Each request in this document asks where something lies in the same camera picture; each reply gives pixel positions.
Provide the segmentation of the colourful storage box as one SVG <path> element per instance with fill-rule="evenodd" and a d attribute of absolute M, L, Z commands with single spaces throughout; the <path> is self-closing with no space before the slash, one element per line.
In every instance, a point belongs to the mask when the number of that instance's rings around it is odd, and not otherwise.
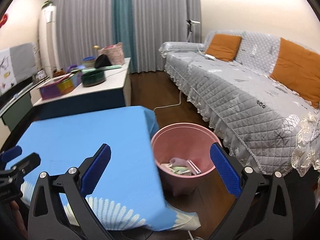
<path fill-rule="evenodd" d="M 80 85 L 81 76 L 82 74 L 78 72 L 54 77 L 48 80 L 39 87 L 41 98 L 43 100 L 48 100 L 72 92 Z"/>

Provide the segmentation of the pink trash bin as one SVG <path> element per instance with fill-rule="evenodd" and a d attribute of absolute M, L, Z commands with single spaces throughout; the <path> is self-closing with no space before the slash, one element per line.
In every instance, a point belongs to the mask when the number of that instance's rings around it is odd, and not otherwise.
<path fill-rule="evenodd" d="M 163 127 L 151 139 L 151 147 L 159 170 L 163 189 L 173 196 L 191 194 L 195 187 L 214 171 L 210 158 L 212 144 L 221 145 L 219 138 L 209 129 L 193 123 L 176 123 Z M 163 165 L 172 158 L 191 160 L 201 171 L 198 175 L 178 175 Z"/>

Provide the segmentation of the covered television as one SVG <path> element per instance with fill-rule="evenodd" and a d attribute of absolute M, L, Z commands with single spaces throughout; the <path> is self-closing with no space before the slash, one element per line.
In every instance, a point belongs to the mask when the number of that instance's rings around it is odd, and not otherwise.
<path fill-rule="evenodd" d="M 1 50 L 1 95 L 36 73 L 32 43 Z"/>

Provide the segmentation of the white floor lamp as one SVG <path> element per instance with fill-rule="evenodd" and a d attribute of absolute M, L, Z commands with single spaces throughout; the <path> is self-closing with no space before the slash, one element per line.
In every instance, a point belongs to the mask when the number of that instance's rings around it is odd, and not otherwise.
<path fill-rule="evenodd" d="M 199 25 L 199 24 L 201 24 L 200 21 L 195 21 L 195 20 L 191 20 L 191 19 L 187 20 L 188 35 L 187 35 L 187 40 L 186 40 L 186 42 L 190 42 L 190 39 L 191 39 L 191 37 L 192 37 L 192 35 L 193 35 L 194 27 L 195 27 L 196 25 Z"/>

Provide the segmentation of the pink patterned bag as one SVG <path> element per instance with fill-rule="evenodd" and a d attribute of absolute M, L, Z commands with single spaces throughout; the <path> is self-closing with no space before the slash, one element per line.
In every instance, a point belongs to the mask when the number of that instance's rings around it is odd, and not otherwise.
<path fill-rule="evenodd" d="M 125 63 L 122 42 L 98 49 L 98 55 L 106 55 L 112 65 L 123 65 Z"/>

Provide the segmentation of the white navy coffee table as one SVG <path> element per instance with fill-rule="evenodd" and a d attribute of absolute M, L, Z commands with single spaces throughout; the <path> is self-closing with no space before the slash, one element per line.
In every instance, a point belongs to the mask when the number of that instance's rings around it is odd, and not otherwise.
<path fill-rule="evenodd" d="M 56 98 L 40 99 L 34 104 L 37 120 L 127 107 L 131 105 L 131 59 L 119 69 L 107 70 L 106 80 L 92 87 L 78 85 L 73 91 Z"/>

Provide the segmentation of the dark green round tin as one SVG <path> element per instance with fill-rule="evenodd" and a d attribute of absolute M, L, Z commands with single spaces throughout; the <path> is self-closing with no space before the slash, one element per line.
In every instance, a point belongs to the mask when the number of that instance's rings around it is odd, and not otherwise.
<path fill-rule="evenodd" d="M 101 69 L 84 69 L 81 72 L 81 82 L 84 87 L 96 86 L 106 81 L 105 73 Z"/>

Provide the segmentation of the white standing air conditioner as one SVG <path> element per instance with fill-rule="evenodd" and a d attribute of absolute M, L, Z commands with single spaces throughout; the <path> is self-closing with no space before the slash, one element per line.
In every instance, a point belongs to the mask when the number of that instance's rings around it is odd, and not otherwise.
<path fill-rule="evenodd" d="M 56 6 L 50 3 L 41 9 L 39 18 L 41 66 L 49 77 L 53 77 L 54 70 L 61 69 L 57 49 L 56 15 Z"/>

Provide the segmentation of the teal curtain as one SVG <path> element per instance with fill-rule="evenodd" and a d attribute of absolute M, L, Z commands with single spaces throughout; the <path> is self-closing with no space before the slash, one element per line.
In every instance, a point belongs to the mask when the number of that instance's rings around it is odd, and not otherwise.
<path fill-rule="evenodd" d="M 131 58 L 130 72 L 137 72 L 135 23 L 132 0 L 112 0 L 112 26 L 114 43 L 123 43 L 125 57 Z"/>

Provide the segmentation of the grey curtain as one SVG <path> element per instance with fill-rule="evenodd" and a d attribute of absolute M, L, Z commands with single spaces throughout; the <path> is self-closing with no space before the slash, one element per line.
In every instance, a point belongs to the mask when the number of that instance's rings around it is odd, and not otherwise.
<path fill-rule="evenodd" d="M 94 56 L 94 46 L 114 45 L 112 0 L 52 0 L 57 8 L 57 42 L 63 67 Z M 132 0 L 137 73 L 163 70 L 159 48 L 187 40 L 187 20 L 201 19 L 200 0 Z M 200 42 L 195 27 L 191 42 Z"/>

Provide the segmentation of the grey quilted sofa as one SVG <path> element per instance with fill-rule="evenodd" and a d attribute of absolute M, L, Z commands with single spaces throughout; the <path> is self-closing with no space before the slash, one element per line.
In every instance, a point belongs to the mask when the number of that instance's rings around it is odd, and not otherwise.
<path fill-rule="evenodd" d="M 318 171 L 319 108 L 271 78 L 280 38 L 236 31 L 239 50 L 225 62 L 204 53 L 214 35 L 164 42 L 165 71 L 243 166 L 263 174 Z"/>

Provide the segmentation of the orange cushion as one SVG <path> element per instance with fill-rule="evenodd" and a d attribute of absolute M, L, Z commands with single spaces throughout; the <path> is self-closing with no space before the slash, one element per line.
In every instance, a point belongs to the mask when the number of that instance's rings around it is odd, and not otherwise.
<path fill-rule="evenodd" d="M 238 53 L 241 41 L 242 37 L 238 35 L 215 34 L 205 54 L 231 62 Z"/>
<path fill-rule="evenodd" d="M 284 38 L 270 77 L 319 106 L 319 54 Z"/>

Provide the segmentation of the red chinese knot ornament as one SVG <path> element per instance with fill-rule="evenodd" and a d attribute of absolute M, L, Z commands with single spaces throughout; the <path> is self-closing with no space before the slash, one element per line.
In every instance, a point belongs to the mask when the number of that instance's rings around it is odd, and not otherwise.
<path fill-rule="evenodd" d="M 7 20 L 8 20 L 8 15 L 4 14 L 2 19 L 0 20 L 0 28 L 3 27 L 3 25 L 6 24 Z"/>

